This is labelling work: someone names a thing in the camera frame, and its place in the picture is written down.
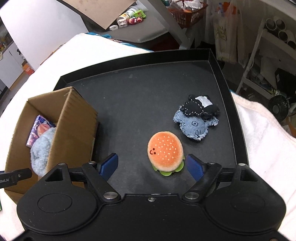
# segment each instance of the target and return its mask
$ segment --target hamburger plush toy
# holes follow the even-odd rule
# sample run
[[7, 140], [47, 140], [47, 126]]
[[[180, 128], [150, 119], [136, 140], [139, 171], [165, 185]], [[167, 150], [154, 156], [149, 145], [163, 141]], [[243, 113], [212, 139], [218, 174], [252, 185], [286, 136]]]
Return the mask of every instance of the hamburger plush toy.
[[155, 171], [164, 176], [179, 172], [184, 166], [183, 147], [173, 133], [161, 131], [154, 134], [148, 143], [148, 157]]

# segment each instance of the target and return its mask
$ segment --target black tray edge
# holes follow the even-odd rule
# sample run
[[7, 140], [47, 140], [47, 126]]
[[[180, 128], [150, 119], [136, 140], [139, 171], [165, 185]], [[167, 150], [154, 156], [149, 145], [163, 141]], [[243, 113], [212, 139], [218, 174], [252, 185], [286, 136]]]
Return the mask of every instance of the black tray edge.
[[232, 142], [233, 142], [233, 146], [234, 146], [234, 153], [235, 153], [236, 162], [237, 162], [237, 164], [238, 163], [245, 163], [245, 164], [249, 165], [246, 143], [244, 140], [244, 133], [242, 131], [242, 126], [241, 126], [241, 123], [239, 120], [239, 114], [238, 114], [237, 109], [235, 107], [232, 95], [230, 93], [230, 89], [228, 88], [227, 82], [222, 74], [222, 70], [221, 70], [216, 58], [214, 57], [212, 51], [210, 51], [210, 54], [209, 54], [209, 63], [212, 67], [212, 71], [213, 71], [214, 76], [216, 78], [216, 82], [217, 82], [218, 87], [220, 89], [222, 100], [223, 100], [223, 103], [225, 106], [227, 119], [228, 119], [230, 131], [231, 131], [231, 136], [232, 136]]
[[230, 126], [236, 163], [248, 163], [248, 155], [238, 112], [219, 64], [210, 49], [168, 50], [127, 56], [76, 70], [60, 77], [54, 90], [91, 76], [151, 64], [185, 61], [208, 61], [220, 89]]

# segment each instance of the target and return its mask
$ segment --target blue gripper pad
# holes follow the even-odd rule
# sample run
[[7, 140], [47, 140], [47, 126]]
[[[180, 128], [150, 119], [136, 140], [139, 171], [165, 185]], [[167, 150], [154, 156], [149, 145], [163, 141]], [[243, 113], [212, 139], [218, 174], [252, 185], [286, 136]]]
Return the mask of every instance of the blue gripper pad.
[[117, 167], [118, 155], [116, 153], [112, 153], [103, 162], [98, 163], [97, 171], [104, 178], [105, 181], [108, 181]]
[[187, 170], [195, 181], [198, 181], [204, 175], [202, 164], [199, 162], [201, 161], [192, 154], [187, 155], [185, 159]]

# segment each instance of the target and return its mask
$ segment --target fluffy blue cloth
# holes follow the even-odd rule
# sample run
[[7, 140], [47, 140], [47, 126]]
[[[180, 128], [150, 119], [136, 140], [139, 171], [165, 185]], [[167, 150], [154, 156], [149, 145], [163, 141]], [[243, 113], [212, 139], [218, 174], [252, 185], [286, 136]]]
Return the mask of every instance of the fluffy blue cloth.
[[54, 137], [55, 127], [49, 128], [44, 132], [33, 144], [31, 148], [31, 165], [33, 171], [40, 177], [43, 177], [46, 172], [47, 159], [52, 140]]

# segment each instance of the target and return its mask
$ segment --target cardboard lid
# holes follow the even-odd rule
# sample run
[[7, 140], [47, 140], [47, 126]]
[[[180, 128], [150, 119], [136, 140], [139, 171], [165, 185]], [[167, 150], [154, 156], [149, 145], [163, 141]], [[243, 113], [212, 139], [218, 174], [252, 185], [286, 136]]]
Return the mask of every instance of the cardboard lid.
[[84, 14], [102, 28], [107, 29], [135, 0], [64, 0], [79, 15]]

